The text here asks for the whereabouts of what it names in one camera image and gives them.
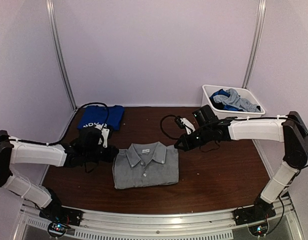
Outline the grey garment pile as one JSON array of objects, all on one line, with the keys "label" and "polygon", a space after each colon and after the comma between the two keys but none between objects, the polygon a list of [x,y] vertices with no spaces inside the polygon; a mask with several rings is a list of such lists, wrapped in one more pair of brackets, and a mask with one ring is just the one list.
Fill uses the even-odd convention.
[{"label": "grey garment pile", "polygon": [[179,154],[161,142],[131,144],[120,149],[112,167],[114,188],[124,190],[179,182]]}]

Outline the blue t-shirt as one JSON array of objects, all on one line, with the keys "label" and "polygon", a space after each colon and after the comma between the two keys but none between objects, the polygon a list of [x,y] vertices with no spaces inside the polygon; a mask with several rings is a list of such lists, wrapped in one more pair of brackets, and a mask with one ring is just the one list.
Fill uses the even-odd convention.
[{"label": "blue t-shirt", "polygon": [[102,125],[105,123],[114,131],[120,129],[125,108],[121,105],[115,105],[108,108],[98,105],[90,105],[85,108],[85,112],[78,123],[77,129]]}]

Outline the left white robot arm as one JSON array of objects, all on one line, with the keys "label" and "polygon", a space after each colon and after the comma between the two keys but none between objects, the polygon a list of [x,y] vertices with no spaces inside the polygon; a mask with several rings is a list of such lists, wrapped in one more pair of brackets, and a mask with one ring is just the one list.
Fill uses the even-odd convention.
[{"label": "left white robot arm", "polygon": [[11,166],[37,164],[75,168],[86,166],[87,163],[111,163],[119,150],[108,144],[109,134],[108,129],[89,127],[81,129],[79,136],[70,143],[47,143],[12,137],[7,131],[0,130],[0,188],[46,209],[46,214],[53,221],[61,222],[66,212],[60,207],[62,204],[57,195],[12,171]]}]

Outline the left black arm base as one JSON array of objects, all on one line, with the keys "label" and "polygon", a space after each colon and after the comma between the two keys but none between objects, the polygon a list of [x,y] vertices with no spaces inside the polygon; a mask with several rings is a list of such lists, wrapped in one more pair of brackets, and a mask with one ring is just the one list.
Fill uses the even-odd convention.
[{"label": "left black arm base", "polygon": [[54,223],[65,226],[79,226],[83,212],[78,209],[63,207],[56,195],[51,196],[52,201],[45,207],[40,208],[39,216]]}]

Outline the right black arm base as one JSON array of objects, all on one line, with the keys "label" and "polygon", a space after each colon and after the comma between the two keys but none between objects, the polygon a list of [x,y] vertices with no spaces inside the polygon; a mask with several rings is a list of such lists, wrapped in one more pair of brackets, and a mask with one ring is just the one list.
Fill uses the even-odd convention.
[{"label": "right black arm base", "polygon": [[237,226],[264,221],[276,216],[273,204],[264,201],[260,195],[257,196],[252,206],[239,206],[232,213]]}]

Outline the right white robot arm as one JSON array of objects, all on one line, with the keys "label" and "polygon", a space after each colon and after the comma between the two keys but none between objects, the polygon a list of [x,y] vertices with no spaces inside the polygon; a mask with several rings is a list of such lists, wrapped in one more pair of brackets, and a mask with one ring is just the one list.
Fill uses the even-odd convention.
[{"label": "right white robot arm", "polygon": [[209,105],[193,112],[198,128],[181,135],[175,148],[190,151],[209,142],[252,140],[278,147],[282,162],[256,198],[250,210],[253,220],[262,220],[269,213],[269,204],[292,183],[300,171],[308,167],[308,129],[300,114],[266,117],[228,116],[219,119]]}]

